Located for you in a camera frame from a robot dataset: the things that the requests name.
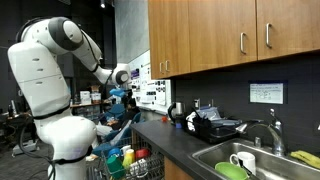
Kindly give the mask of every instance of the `faucet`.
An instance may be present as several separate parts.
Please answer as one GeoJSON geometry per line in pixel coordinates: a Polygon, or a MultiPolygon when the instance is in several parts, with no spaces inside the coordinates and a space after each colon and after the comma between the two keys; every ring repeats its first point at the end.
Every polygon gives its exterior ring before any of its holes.
{"type": "Polygon", "coordinates": [[[237,128],[241,134],[245,134],[247,129],[255,126],[266,127],[273,137],[272,153],[276,156],[285,156],[286,149],[283,143],[282,122],[276,117],[274,109],[270,109],[270,115],[273,117],[272,123],[266,125],[263,120],[249,120],[241,123],[237,128]]]}

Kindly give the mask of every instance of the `wire basket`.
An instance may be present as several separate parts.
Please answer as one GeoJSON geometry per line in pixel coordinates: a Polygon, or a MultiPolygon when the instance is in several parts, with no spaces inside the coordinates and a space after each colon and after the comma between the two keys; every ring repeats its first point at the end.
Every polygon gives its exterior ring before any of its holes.
{"type": "MultiPolygon", "coordinates": [[[[164,156],[157,152],[153,151],[150,144],[143,141],[143,139],[132,139],[125,138],[120,140],[121,142],[112,142],[112,144],[118,144],[114,148],[121,149],[123,146],[131,145],[131,149],[135,152],[139,149],[146,148],[149,150],[150,154],[148,157],[143,159],[136,160],[130,166],[123,168],[121,170],[111,172],[107,165],[108,152],[103,151],[102,159],[104,161],[104,172],[108,180],[124,180],[124,179],[163,179],[164,178],[164,156]]],[[[122,155],[117,157],[121,162],[124,157],[122,155]]]]}

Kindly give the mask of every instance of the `white robot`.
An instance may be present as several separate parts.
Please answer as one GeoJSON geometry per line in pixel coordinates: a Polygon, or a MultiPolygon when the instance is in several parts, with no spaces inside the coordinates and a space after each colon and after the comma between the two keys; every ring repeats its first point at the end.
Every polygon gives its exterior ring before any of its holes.
{"type": "Polygon", "coordinates": [[[101,83],[115,85],[130,81],[129,66],[117,64],[113,71],[102,69],[97,44],[64,17],[33,19],[22,27],[16,40],[8,50],[13,74],[30,106],[39,138],[54,148],[56,163],[49,166],[48,176],[56,180],[86,179],[85,156],[96,138],[96,126],[71,114],[71,95],[57,56],[71,52],[101,83]]]}

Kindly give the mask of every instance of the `stainless steel sink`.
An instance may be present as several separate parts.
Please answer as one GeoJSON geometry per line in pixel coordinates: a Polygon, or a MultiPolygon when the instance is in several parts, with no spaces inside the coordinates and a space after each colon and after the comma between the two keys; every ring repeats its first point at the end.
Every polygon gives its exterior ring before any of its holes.
{"type": "Polygon", "coordinates": [[[318,180],[320,170],[312,168],[291,157],[278,157],[271,153],[269,147],[255,147],[253,143],[244,139],[232,139],[210,148],[198,151],[192,158],[209,171],[221,176],[214,170],[214,166],[219,162],[229,162],[231,154],[239,151],[247,151],[256,157],[256,176],[259,179],[308,179],[318,180]]]}

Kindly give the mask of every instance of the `green bowl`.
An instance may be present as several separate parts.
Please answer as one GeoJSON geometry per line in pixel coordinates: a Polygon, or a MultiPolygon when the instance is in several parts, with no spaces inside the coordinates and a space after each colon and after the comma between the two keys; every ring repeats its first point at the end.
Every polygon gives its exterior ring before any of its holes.
{"type": "Polygon", "coordinates": [[[246,180],[248,178],[244,169],[229,162],[217,163],[215,169],[232,180],[246,180]]]}

